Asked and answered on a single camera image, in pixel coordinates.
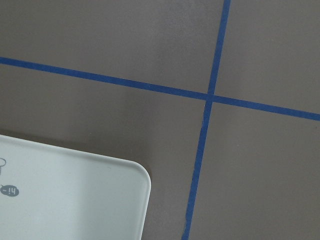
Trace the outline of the cream rabbit tray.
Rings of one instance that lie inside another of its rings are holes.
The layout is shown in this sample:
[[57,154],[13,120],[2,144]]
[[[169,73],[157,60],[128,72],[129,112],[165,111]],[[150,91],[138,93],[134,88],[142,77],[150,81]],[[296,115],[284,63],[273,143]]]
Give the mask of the cream rabbit tray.
[[150,192],[137,162],[0,138],[3,240],[139,240]]

